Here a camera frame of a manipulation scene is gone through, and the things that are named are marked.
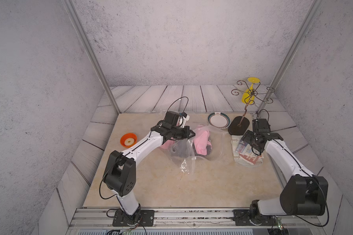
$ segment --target pink cloth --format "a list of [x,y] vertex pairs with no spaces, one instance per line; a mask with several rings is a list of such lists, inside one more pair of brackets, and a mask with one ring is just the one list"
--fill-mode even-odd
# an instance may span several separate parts
[[195,145],[196,153],[201,155],[207,155],[207,145],[212,146],[210,141],[208,141],[209,131],[200,129],[202,125],[198,125],[198,129],[194,130],[195,137],[193,139],[193,144]]

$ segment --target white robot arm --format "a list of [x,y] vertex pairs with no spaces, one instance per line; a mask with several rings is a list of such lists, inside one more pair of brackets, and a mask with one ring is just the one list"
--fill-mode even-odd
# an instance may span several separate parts
[[253,130],[248,130],[242,141],[260,153],[266,151],[288,182],[279,197],[254,200],[250,205],[250,220],[261,224],[271,215],[323,215],[328,190],[325,178],[314,176],[288,149],[283,138],[270,132],[266,119],[253,120]]

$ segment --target metal pole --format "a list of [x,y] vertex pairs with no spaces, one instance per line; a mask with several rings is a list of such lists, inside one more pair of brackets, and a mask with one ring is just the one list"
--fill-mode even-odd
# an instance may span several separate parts
[[82,44],[84,45],[85,51],[90,59],[90,62],[93,64],[94,70],[97,73],[98,79],[101,82],[108,99],[110,100],[111,104],[115,108],[116,112],[119,114],[120,110],[118,107],[118,104],[115,101],[115,98],[113,96],[113,93],[111,92],[110,87],[107,84],[107,80],[105,78],[105,75],[99,66],[98,60],[96,55],[94,54],[93,48],[91,47],[89,40],[85,34],[84,28],[81,25],[81,21],[79,17],[77,16],[75,7],[73,6],[73,3],[71,0],[62,0],[64,7],[66,11],[68,12],[69,18],[72,21],[73,26],[75,27],[75,30],[77,32],[77,35],[79,36]]
[[[289,65],[289,63],[293,59],[293,56],[298,49],[298,46],[301,44],[302,39],[305,37],[308,29],[310,28],[312,22],[314,21],[315,16],[319,13],[322,2],[323,2],[323,0],[314,0],[314,2],[312,3],[309,12],[306,15],[305,20],[303,21],[296,36],[294,37],[293,43],[291,44],[287,54],[285,55],[284,60],[282,61],[276,75],[273,78],[270,87],[276,89],[283,74],[285,73],[285,70],[287,69],[287,66]],[[271,95],[272,95],[272,93],[267,93],[265,95],[264,100],[266,101],[268,98],[271,97]],[[258,113],[260,110],[264,109],[265,105],[266,104],[264,102],[262,102],[256,112]]]

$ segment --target wooden plank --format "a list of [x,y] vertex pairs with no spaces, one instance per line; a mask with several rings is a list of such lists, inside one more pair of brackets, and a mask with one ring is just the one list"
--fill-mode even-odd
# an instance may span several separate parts
[[[153,111],[166,111],[178,98],[182,97],[183,86],[167,86]],[[170,111],[179,111],[180,101],[170,107]]]
[[84,203],[89,185],[77,168],[72,163],[69,163],[57,186],[57,190],[59,191],[68,223],[71,223],[76,208],[81,207]]
[[94,175],[101,161],[103,150],[81,141],[71,161],[82,173],[85,179],[91,184]]
[[166,89],[166,85],[151,86],[126,112],[151,112]]
[[297,127],[278,130],[275,132],[281,135],[281,137],[287,144],[287,147],[290,149],[290,151],[292,151],[292,153],[295,153],[296,151],[305,147],[308,144],[306,139],[303,137],[302,133]]
[[[259,118],[268,118],[267,112],[264,110],[260,112]],[[269,112],[268,123],[271,126],[271,131],[277,131],[296,126],[296,123],[287,112]]]
[[218,88],[220,89],[221,93],[226,98],[226,101],[229,102],[231,108],[234,111],[239,111],[239,112],[245,111],[246,104],[241,101],[242,93],[239,92],[238,96],[235,96],[231,93],[231,91],[233,89],[236,89],[235,86],[233,86],[233,85],[218,85]]
[[105,149],[113,128],[114,125],[111,124],[91,122],[89,123],[82,139],[101,149]]
[[136,86],[116,99],[119,110],[125,112],[150,86]]
[[[186,111],[194,112],[206,112],[204,99],[202,98],[202,92],[200,86],[195,85],[185,85],[183,87],[183,95],[188,97],[188,104],[186,106]],[[182,99],[180,108],[181,111],[184,109],[187,100]]]
[[[119,96],[123,95],[126,91],[131,89],[132,86],[120,86],[120,87],[110,87],[111,92],[113,93],[114,99],[117,99]],[[106,92],[102,95],[101,101],[99,101],[99,106],[111,105]]]
[[221,93],[220,89],[218,89],[216,85],[202,85],[201,91],[207,112],[233,111],[233,109]]
[[[334,226],[336,223],[337,215],[339,213],[339,207],[343,194],[325,168],[323,168],[319,176],[323,176],[328,182],[327,205],[329,208],[329,222],[325,227],[323,227],[323,229],[327,235],[331,235],[334,231]],[[324,215],[318,216],[318,219],[321,224],[325,224],[327,221],[327,210],[325,211]]]
[[60,201],[57,190],[55,189],[44,208],[41,218],[38,221],[39,234],[55,235],[65,234],[69,223],[67,223],[66,214]]
[[97,107],[91,118],[92,122],[115,124],[118,114],[112,105]]
[[353,235],[353,208],[348,200],[343,196],[339,215],[337,217],[334,235],[351,234]]
[[273,99],[273,103],[266,104],[264,108],[268,111],[286,111],[278,99]]
[[294,153],[296,158],[305,166],[307,169],[312,171],[315,175],[319,173],[323,165],[312,150],[310,145],[303,147]]

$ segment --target marble tabletop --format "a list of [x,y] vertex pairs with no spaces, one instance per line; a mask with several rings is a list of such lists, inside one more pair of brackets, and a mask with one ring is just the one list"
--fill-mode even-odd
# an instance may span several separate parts
[[[164,118],[165,112],[120,114],[99,163],[84,207],[119,207],[116,197],[103,200],[99,196],[99,183],[102,180],[109,154],[123,151],[119,140],[123,134],[135,133],[142,139],[150,128]],[[207,125],[209,114],[189,113],[188,122]],[[227,114],[231,120],[240,113]],[[142,207],[210,207],[237,208],[249,207],[252,200],[271,199],[280,195],[282,188],[272,164],[265,154],[263,164],[248,168],[233,160],[231,137],[226,134],[223,142],[223,154],[219,160],[197,159],[193,174],[183,173],[160,149],[153,150],[136,169],[134,193]],[[104,197],[113,192],[102,183]]]

